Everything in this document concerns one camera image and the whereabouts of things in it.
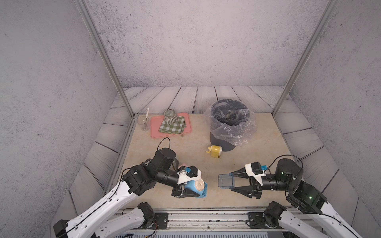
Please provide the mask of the blue pencil sharpener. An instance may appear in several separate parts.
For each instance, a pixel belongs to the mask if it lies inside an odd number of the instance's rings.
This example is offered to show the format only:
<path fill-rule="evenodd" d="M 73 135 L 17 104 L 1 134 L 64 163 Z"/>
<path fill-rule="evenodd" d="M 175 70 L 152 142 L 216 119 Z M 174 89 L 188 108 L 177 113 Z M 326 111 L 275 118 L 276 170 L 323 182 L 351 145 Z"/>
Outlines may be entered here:
<path fill-rule="evenodd" d="M 198 194 L 198 198 L 205 198 L 207 196 L 207 183 L 202 178 L 187 182 L 185 188 Z"/>

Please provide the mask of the blue sharpener shavings tray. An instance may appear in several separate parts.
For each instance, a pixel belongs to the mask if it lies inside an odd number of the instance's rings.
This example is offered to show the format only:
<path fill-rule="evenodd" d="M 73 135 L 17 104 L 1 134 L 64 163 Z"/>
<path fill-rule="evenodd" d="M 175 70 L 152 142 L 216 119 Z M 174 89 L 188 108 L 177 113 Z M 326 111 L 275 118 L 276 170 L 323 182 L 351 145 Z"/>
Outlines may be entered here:
<path fill-rule="evenodd" d="M 218 175 L 218 187 L 221 189 L 231 189 L 235 185 L 234 176 L 232 174 Z"/>

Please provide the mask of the green white pencil sharpener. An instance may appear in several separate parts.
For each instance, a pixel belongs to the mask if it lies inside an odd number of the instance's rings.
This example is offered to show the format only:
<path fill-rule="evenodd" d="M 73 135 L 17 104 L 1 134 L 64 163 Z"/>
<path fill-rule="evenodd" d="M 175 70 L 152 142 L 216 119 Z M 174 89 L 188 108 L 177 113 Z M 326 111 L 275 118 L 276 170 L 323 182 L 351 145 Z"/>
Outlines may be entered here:
<path fill-rule="evenodd" d="M 172 161 L 172 167 L 175 171 L 177 171 L 179 169 L 179 162 L 178 162 L 178 159 L 177 158 L 174 158 L 173 161 Z"/>

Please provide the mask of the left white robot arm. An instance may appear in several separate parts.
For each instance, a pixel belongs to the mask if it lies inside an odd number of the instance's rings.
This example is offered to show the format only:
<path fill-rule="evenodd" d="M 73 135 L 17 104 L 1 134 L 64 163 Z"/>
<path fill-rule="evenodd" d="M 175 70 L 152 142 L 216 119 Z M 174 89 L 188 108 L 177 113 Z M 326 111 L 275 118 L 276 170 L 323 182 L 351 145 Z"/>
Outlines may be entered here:
<path fill-rule="evenodd" d="M 117 185 L 89 209 L 71 220 L 59 220 L 53 226 L 55 236 L 110 238 L 126 230 L 155 225 L 155 212 L 147 202 L 120 217 L 112 216 L 157 183 L 170 186 L 175 198 L 204 198 L 207 195 L 201 170 L 195 166 L 180 166 L 170 147 L 157 148 L 153 158 L 123 170 Z"/>

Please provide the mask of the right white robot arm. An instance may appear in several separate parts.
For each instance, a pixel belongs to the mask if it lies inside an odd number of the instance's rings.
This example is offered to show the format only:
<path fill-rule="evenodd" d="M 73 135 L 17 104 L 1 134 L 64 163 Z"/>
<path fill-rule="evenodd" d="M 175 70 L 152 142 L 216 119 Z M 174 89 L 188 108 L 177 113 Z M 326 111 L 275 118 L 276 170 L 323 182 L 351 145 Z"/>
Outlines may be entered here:
<path fill-rule="evenodd" d="M 325 233 L 306 224 L 278 202 L 271 202 L 263 212 L 263 225 L 269 229 L 283 228 L 300 238 L 359 238 L 356 232 L 333 208 L 327 198 L 313 185 L 302 180 L 303 164 L 294 161 L 295 155 L 286 154 L 274 159 L 274 173 L 270 166 L 259 162 L 246 164 L 243 168 L 229 173 L 231 179 L 249 180 L 249 185 L 236 187 L 231 191 L 248 198 L 260 199 L 263 191 L 284 191 L 286 200 L 292 207 L 308 215 L 318 223 Z"/>

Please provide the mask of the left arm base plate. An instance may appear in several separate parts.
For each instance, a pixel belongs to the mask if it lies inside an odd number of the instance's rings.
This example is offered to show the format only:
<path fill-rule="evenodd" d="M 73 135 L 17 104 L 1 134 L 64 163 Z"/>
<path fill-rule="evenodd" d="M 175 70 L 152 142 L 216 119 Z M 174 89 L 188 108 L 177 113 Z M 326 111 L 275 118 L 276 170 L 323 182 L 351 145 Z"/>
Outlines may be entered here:
<path fill-rule="evenodd" d="M 166 212 L 155 213 L 155 216 L 146 218 L 143 215 L 143 223 L 140 227 L 132 228 L 132 230 L 165 230 L 168 226 L 169 214 Z"/>

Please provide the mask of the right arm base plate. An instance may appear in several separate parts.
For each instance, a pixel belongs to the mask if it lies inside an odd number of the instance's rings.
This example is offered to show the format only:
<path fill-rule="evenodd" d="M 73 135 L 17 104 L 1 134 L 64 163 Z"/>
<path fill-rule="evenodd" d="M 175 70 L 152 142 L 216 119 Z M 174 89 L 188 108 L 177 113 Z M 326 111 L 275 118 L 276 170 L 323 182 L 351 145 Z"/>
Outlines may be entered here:
<path fill-rule="evenodd" d="M 250 229 L 269 229 L 268 216 L 264 212 L 249 212 L 246 225 Z"/>

